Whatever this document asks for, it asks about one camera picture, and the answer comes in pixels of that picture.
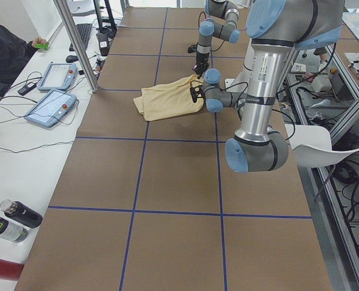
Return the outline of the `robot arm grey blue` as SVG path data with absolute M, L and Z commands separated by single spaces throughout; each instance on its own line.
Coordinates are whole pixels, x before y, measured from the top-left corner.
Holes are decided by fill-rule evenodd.
M 220 24 L 212 18 L 206 18 L 199 26 L 196 63 L 192 68 L 199 78 L 209 67 L 212 38 L 215 37 L 235 44 L 240 37 L 240 31 L 237 28 L 240 13 L 234 3 L 230 1 L 206 1 L 204 12 L 209 16 L 225 20 L 225 23 Z
M 209 67 L 209 53 L 213 38 L 237 42 L 240 14 L 230 1 L 205 3 L 207 18 L 199 27 L 193 71 L 204 79 L 202 92 L 208 111 L 235 107 L 241 118 L 240 127 L 225 145 L 226 161 L 233 171 L 271 171 L 286 162 L 285 139 L 269 126 L 284 63 L 294 50 L 336 43 L 343 10 L 343 1 L 255 1 L 246 22 L 252 46 L 246 59 L 251 69 L 242 71 L 236 80 L 246 82 L 247 88 L 225 92 L 220 87 L 220 72 Z

